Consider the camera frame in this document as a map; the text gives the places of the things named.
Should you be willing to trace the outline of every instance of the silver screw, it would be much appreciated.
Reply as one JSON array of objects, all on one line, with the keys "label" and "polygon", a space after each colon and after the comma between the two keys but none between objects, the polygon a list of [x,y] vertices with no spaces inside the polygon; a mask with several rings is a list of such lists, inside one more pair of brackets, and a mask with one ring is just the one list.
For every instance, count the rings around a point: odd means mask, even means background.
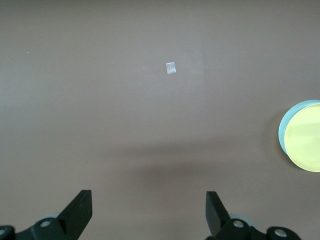
[{"label": "silver screw", "polygon": [[40,224],[40,227],[44,228],[46,226],[49,226],[50,225],[50,222],[49,221],[44,221]]},{"label": "silver screw", "polygon": [[242,221],[239,221],[239,220],[235,220],[234,222],[233,222],[233,225],[235,226],[235,227],[237,227],[237,228],[243,228],[244,227],[244,224],[242,223]]},{"label": "silver screw", "polygon": [[286,232],[283,231],[282,229],[276,229],[274,230],[275,235],[285,238],[287,236]]}]

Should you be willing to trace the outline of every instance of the white speck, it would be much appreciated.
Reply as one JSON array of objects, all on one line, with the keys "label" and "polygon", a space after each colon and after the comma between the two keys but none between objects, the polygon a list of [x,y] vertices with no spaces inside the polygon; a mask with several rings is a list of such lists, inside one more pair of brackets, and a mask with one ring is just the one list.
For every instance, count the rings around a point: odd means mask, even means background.
[{"label": "white speck", "polygon": [[169,63],[166,63],[166,72],[168,74],[174,74],[176,73],[176,66],[175,66],[175,62],[169,62]]}]

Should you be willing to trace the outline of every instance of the yellow disc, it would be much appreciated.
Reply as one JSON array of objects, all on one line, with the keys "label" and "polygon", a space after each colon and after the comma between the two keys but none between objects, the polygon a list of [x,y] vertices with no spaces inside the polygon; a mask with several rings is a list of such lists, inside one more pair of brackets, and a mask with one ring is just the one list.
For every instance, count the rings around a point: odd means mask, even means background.
[{"label": "yellow disc", "polygon": [[307,106],[291,118],[284,133],[284,145],[297,166],[320,172],[320,104]]}]

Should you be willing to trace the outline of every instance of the screw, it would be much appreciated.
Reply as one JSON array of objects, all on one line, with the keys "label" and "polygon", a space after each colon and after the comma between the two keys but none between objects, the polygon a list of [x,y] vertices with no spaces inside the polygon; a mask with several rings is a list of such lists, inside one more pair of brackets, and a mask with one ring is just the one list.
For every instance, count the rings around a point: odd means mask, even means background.
[{"label": "screw", "polygon": [[44,228],[46,226],[49,226],[50,225],[50,222],[49,221],[44,221],[40,224],[40,227]]},{"label": "screw", "polygon": [[275,233],[275,235],[282,237],[282,238],[285,238],[287,236],[286,232],[283,231],[282,229],[279,229],[279,228],[274,230],[274,233]]},{"label": "screw", "polygon": [[242,223],[242,221],[239,221],[239,220],[235,220],[234,222],[233,222],[233,225],[235,226],[235,227],[237,227],[237,228],[243,228],[244,227],[244,224]]}]

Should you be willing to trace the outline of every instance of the stacked plates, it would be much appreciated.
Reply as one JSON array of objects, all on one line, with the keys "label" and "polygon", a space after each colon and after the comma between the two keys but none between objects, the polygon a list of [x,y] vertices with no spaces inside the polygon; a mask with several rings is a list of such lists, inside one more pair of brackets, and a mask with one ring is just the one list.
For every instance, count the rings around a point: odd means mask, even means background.
[{"label": "stacked plates", "polygon": [[293,106],[279,126],[283,151],[300,168],[320,172],[320,100]]}]

